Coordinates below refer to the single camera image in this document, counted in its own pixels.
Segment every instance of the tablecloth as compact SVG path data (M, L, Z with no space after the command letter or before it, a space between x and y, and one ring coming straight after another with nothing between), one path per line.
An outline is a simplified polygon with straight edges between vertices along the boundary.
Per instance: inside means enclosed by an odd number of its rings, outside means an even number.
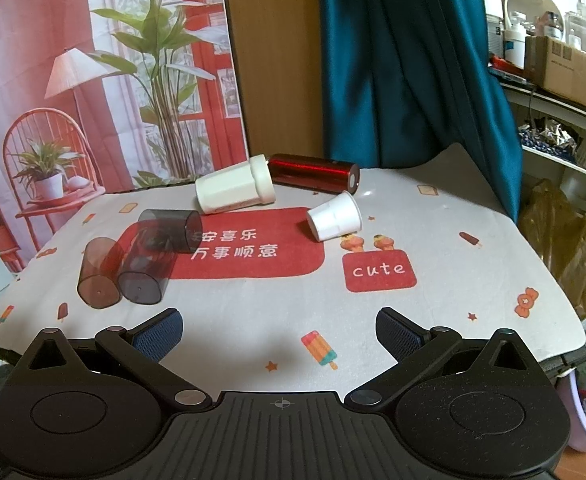
M355 199L364 223L353 236L313 240L306 211L330 195L276 193L272 205L202 216L201 247L180 254L161 303L122 299L103 310L76 291L86 244L125 237L147 208L197 202L194 186L92 200L0 296L0 348L21 354L51 326L68 338L132 328L175 307L183 337L162 364L213 398L223 390L343 397L395 364L375 338L384 306L467 338L515 329L538 360L585 343L566 296L459 144L409 170L362 170ZM316 337L328 345L321 356L307 348Z

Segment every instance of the triangular hole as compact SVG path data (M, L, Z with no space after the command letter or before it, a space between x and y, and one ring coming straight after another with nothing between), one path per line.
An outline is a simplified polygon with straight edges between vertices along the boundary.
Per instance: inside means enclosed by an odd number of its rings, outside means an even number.
M57 343L48 340L44 341L28 368L31 370L41 370L42 368L53 368L56 366L64 366L65 364L66 359L64 359L64 356L59 351Z
M500 353L495 359L494 366L510 368L511 370L527 370L524 359L519 355L518 349L510 341L505 341L500 348Z

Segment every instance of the blue curtain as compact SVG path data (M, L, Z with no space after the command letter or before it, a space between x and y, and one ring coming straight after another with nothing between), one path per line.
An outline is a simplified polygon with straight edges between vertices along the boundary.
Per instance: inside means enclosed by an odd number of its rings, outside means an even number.
M487 71L484 0L320 0L326 155L423 164L460 142L516 221L522 148Z

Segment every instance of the brown plastic bag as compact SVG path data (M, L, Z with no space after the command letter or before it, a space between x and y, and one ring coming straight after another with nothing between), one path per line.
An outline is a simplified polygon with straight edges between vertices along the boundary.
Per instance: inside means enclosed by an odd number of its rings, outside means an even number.
M586 215L577 213L550 180L532 190L519 231L551 271L575 312L586 317Z

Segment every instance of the red cute label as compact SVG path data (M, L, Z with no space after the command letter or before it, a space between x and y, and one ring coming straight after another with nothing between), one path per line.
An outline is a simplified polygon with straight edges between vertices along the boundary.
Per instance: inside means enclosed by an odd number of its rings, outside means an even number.
M395 290L417 284L409 257L404 251L367 251L342 257L346 288L351 292Z
M306 207L228 212L202 216L202 242L193 254L178 254L174 280L285 278L303 276L324 262L324 244L308 227ZM119 239L127 246L133 224Z

